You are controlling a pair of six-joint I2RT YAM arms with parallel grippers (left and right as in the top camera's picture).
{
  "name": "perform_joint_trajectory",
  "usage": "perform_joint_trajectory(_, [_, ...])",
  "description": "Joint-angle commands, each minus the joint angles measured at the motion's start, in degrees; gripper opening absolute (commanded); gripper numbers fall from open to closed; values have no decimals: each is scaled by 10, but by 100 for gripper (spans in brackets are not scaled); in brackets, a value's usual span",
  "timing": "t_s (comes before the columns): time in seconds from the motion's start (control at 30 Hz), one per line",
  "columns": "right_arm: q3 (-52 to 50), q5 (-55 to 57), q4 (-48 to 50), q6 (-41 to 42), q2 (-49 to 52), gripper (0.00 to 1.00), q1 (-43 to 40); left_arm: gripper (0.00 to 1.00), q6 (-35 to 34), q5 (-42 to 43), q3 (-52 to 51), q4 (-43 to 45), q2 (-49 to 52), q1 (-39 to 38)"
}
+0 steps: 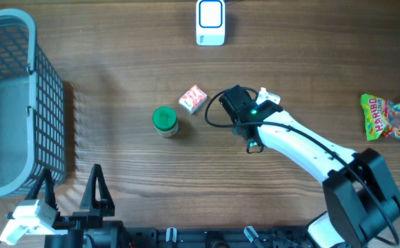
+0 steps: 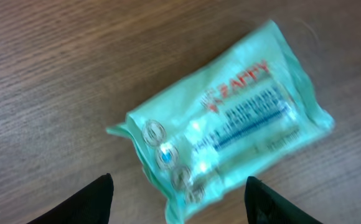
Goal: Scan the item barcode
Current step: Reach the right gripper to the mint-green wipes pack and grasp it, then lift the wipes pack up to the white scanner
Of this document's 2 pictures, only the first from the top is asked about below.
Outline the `small red white box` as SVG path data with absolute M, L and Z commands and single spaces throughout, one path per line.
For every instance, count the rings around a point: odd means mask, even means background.
M 197 85 L 193 85 L 180 99 L 179 104 L 186 109 L 190 114 L 196 112 L 206 100 L 208 95 L 201 90 Z

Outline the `green lid jar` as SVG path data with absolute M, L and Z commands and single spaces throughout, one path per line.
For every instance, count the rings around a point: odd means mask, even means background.
M 153 125 L 159 135 L 169 138 L 179 130 L 176 112 L 167 106 L 157 108 L 152 115 Z

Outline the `green Haribo candy bag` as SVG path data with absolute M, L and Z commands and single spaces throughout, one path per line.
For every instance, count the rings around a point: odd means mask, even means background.
M 368 141 L 376 140 L 380 136 L 400 139 L 400 103 L 371 94 L 362 94 L 361 106 Z

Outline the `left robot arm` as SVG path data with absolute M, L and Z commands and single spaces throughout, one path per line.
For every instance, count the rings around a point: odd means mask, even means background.
M 132 248 L 134 242 L 120 220 L 104 220 L 115 215 L 114 201 L 99 164 L 92 167 L 80 210 L 71 216 L 54 215 L 52 227 L 64 235 L 47 235 L 45 248 Z

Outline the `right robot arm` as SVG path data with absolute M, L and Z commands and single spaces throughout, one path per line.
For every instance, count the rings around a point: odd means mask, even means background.
M 277 95 L 236 85 L 217 98 L 231 119 L 230 127 L 247 147 L 270 148 L 295 162 L 322 185 L 326 212 L 304 232 L 317 247 L 367 247 L 382 241 L 389 229 L 400 242 L 393 222 L 400 217 L 400 191 L 377 151 L 362 152 L 336 145 L 301 125 L 284 110 Z

